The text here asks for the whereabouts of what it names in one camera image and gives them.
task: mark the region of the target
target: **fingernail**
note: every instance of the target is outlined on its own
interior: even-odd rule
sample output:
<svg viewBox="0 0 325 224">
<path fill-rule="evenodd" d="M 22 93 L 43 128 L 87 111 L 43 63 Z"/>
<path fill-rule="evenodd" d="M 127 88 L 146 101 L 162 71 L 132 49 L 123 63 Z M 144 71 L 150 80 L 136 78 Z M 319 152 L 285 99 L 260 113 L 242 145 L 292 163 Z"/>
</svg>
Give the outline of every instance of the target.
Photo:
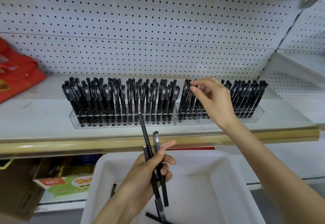
<svg viewBox="0 0 325 224">
<path fill-rule="evenodd" d="M 158 153 L 159 154 L 164 154 L 165 153 L 165 150 L 166 150 L 165 147 L 160 147 Z"/>
<path fill-rule="evenodd" d="M 196 87 L 195 86 L 191 86 L 190 89 L 191 89 L 191 91 L 196 92 Z"/>
</svg>

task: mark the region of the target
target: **skin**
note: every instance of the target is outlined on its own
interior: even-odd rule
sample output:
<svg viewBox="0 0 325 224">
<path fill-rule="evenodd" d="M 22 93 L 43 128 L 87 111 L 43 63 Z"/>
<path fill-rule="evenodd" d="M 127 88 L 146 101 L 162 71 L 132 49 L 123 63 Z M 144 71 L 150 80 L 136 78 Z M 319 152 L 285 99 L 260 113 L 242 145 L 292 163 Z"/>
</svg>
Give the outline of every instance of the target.
<svg viewBox="0 0 325 224">
<path fill-rule="evenodd" d="M 325 223 L 325 200 L 279 160 L 236 118 L 229 90 L 215 78 L 198 79 L 190 87 L 201 101 L 211 120 L 236 144 L 288 224 Z M 108 200 L 94 224 L 130 223 L 153 196 L 152 171 L 164 162 L 161 173 L 170 180 L 168 164 L 176 161 L 165 155 L 176 141 L 161 145 L 159 153 L 148 162 L 140 155 L 116 194 Z"/>
</svg>

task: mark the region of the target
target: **person's left hand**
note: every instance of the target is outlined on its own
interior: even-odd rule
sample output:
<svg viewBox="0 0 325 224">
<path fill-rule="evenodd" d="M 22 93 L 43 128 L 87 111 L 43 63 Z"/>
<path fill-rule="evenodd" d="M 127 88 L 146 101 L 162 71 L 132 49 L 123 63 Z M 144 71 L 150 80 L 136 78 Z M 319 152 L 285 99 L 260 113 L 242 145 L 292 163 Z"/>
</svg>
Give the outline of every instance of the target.
<svg viewBox="0 0 325 224">
<path fill-rule="evenodd" d="M 161 144 L 159 152 L 147 162 L 143 153 L 138 156 L 116 193 L 107 202 L 108 206 L 119 205 L 120 209 L 123 208 L 118 223 L 131 222 L 152 198 L 153 189 L 150 180 L 153 170 L 161 161 L 163 161 L 163 167 L 160 172 L 165 176 L 166 182 L 173 177 L 167 163 L 175 165 L 176 161 L 172 156 L 166 155 L 165 151 L 175 143 L 176 141 L 172 140 Z"/>
</svg>

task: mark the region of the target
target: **perforated metal panel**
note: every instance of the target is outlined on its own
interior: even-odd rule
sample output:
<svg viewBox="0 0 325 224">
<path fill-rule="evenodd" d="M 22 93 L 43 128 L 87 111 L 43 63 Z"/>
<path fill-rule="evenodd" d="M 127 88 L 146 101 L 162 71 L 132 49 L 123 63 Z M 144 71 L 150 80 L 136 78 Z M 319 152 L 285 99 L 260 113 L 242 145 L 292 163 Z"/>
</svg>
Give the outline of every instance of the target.
<svg viewBox="0 0 325 224">
<path fill-rule="evenodd" d="M 325 0 L 303 10 L 280 49 L 325 51 Z"/>
<path fill-rule="evenodd" d="M 322 55 L 325 53 L 278 50 L 278 53 L 294 53 L 306 55 Z M 325 91 L 313 83 L 280 72 L 269 72 L 266 67 L 261 78 L 265 79 L 269 86 L 293 107 L 307 116 L 314 123 L 325 123 Z"/>
<path fill-rule="evenodd" d="M 256 78 L 301 0 L 2 0 L 6 40 L 47 74 Z"/>
</svg>

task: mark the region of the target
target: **person's right arm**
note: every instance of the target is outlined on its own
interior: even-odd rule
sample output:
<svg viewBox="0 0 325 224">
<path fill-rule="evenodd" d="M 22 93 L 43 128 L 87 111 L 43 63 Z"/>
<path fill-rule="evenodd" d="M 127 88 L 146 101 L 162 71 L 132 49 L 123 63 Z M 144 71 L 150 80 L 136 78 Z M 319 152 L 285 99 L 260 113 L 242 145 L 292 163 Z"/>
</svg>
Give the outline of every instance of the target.
<svg viewBox="0 0 325 224">
<path fill-rule="evenodd" d="M 324 224 L 325 200 L 238 121 L 229 90 L 215 77 L 191 84 L 210 119 L 237 145 L 285 222 Z"/>
</svg>

